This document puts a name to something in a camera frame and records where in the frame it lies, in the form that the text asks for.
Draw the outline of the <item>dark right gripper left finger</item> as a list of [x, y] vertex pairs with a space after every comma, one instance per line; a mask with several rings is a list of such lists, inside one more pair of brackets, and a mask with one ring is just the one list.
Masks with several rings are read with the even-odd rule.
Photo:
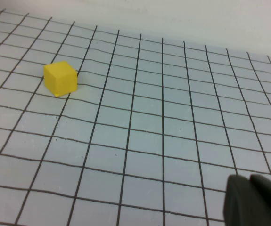
[[227, 226], [271, 226], [271, 210], [265, 200], [240, 175], [228, 177], [223, 216]]

